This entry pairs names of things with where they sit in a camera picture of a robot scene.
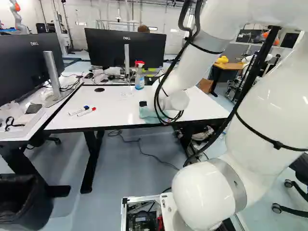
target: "trash bin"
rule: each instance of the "trash bin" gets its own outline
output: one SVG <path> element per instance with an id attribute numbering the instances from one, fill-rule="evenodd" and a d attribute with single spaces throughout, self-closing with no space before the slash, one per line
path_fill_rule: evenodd
<path id="1" fill-rule="evenodd" d="M 0 174 L 0 228 L 36 231 L 53 209 L 44 182 L 34 175 Z"/>

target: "person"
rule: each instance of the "person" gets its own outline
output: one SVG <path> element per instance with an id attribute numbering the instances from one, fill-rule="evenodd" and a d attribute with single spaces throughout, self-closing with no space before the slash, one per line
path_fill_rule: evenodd
<path id="1" fill-rule="evenodd" d="M 146 25 L 140 25 L 138 27 L 138 32 L 149 33 L 150 29 Z"/>

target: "red marker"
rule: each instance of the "red marker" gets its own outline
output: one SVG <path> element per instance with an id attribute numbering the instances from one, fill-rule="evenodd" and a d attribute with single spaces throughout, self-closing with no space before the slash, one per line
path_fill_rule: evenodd
<path id="1" fill-rule="evenodd" d="M 91 109 L 89 109 L 87 111 L 83 111 L 83 112 L 78 113 L 77 116 L 81 117 L 81 116 L 86 115 L 88 113 L 94 112 L 95 110 L 96 110 L 96 107 L 93 107 L 93 108 L 91 108 Z"/>

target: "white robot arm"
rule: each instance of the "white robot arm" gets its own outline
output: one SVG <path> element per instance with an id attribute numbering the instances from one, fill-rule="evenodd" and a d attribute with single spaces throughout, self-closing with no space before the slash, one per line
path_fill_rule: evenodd
<path id="1" fill-rule="evenodd" d="M 10 0 L 11 6 L 10 10 L 15 18 L 15 28 L 16 30 L 20 30 L 20 35 L 26 35 L 27 32 L 27 27 L 21 23 L 22 18 L 21 16 L 17 13 L 20 11 L 20 6 L 17 3 L 17 0 Z"/>
<path id="2" fill-rule="evenodd" d="M 199 82 L 219 56 L 215 52 L 223 51 L 246 23 L 308 31 L 307 13 L 305 0 L 208 0 L 201 14 L 201 31 L 193 41 L 197 47 L 187 47 L 178 68 L 163 84 L 166 94 L 159 92 L 160 102 L 165 109 L 185 109 L 189 99 L 183 90 Z M 193 230 L 213 230 L 254 204 L 307 149 L 307 54 L 308 36 L 304 35 L 240 104 L 229 125 L 227 152 L 187 166 L 174 177 L 172 192 L 178 212 Z M 181 95 L 181 102 L 176 97 L 170 100 L 174 95 Z"/>

